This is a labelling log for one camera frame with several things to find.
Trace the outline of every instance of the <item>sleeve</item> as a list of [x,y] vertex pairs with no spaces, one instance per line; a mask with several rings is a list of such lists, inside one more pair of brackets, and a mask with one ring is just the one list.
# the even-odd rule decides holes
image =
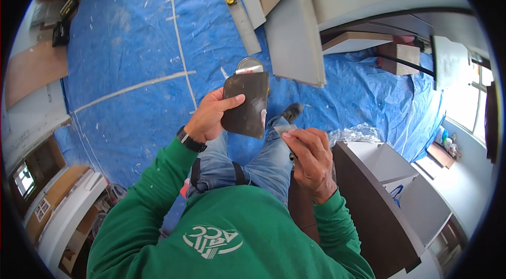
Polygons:
[[345,204],[339,190],[327,202],[313,204],[320,247],[355,278],[374,278],[369,263],[360,255],[357,229]]
[[90,250],[87,277],[136,277],[146,246],[158,243],[163,217],[176,200],[198,153],[174,138],[158,151],[128,195],[107,214]]

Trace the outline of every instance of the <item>printed logo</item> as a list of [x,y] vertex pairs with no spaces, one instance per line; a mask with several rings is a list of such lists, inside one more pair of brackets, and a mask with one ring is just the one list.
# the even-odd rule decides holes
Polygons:
[[184,234],[183,240],[206,259],[237,250],[242,245],[242,236],[234,229],[222,230],[217,227],[195,225],[194,234]]

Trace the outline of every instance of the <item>fingernail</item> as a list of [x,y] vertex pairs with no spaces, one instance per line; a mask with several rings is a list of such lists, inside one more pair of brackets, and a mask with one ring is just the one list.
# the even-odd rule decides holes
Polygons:
[[244,101],[246,99],[246,96],[244,94],[238,94],[237,96],[235,96],[235,99],[239,102],[241,101]]

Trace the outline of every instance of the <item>window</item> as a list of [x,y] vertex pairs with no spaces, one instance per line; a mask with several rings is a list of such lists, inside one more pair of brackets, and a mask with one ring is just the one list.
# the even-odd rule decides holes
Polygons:
[[467,129],[478,140],[485,142],[485,103],[487,86],[493,79],[492,71],[473,62],[476,72],[468,85],[443,91],[446,116]]
[[35,182],[26,164],[22,164],[14,176],[19,193],[26,199],[35,188]]

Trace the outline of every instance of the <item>green sweatshirt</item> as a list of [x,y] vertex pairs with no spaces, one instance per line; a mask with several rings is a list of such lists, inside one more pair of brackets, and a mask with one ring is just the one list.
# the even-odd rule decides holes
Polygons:
[[374,278],[339,191],[314,205],[320,246],[282,202],[249,185],[192,196],[172,234],[158,242],[197,155],[177,139],[160,149],[104,220],[88,278]]

